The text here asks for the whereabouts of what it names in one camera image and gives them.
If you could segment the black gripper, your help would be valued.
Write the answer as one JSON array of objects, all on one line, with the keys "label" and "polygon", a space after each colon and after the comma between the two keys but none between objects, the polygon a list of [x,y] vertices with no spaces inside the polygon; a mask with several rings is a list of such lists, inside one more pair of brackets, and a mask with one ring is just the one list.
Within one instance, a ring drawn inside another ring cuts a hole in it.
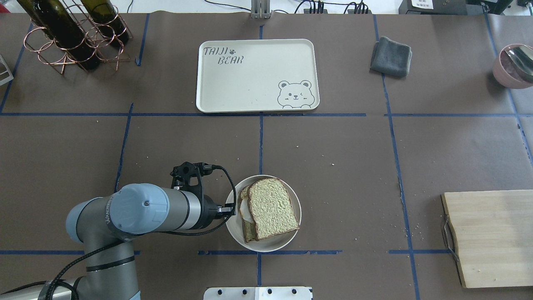
[{"label": "black gripper", "polygon": [[220,220],[225,216],[234,216],[235,210],[221,210],[222,208],[234,208],[234,203],[225,203],[219,205],[209,196],[203,196],[202,199],[202,228],[207,228],[214,220]]}]

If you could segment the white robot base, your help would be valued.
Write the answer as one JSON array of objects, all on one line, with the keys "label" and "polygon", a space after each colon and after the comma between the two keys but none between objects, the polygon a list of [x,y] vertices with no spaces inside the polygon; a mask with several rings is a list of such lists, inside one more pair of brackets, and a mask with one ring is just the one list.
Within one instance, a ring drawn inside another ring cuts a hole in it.
[{"label": "white robot base", "polygon": [[204,292],[204,300],[312,300],[311,287],[213,287]]}]

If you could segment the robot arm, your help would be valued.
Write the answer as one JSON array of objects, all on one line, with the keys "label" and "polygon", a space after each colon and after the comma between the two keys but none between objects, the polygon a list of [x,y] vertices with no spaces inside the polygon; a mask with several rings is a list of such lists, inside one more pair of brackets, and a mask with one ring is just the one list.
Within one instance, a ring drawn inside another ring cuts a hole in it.
[{"label": "robot arm", "polygon": [[148,233],[198,236],[218,219],[234,216],[235,203],[153,184],[129,184],[111,196],[73,207],[65,221],[85,254],[52,280],[1,294],[2,300],[139,300],[133,240]]}]

